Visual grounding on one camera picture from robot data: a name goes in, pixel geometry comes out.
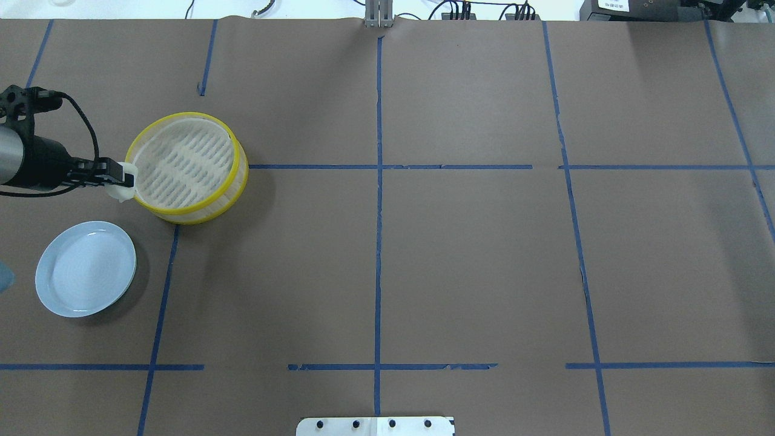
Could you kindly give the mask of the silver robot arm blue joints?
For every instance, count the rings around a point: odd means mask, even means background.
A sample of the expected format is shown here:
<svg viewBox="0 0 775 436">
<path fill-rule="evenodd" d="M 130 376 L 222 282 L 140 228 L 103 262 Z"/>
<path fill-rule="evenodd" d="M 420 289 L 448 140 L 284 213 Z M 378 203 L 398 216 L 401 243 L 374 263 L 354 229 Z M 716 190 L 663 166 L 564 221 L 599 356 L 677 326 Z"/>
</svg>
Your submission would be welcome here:
<svg viewBox="0 0 775 436">
<path fill-rule="evenodd" d="M 1 127 L 1 185 L 13 179 L 21 168 L 24 146 L 16 132 Z M 5 291 L 15 281 L 16 276 L 11 269 L 1 262 L 1 292 Z"/>
</svg>

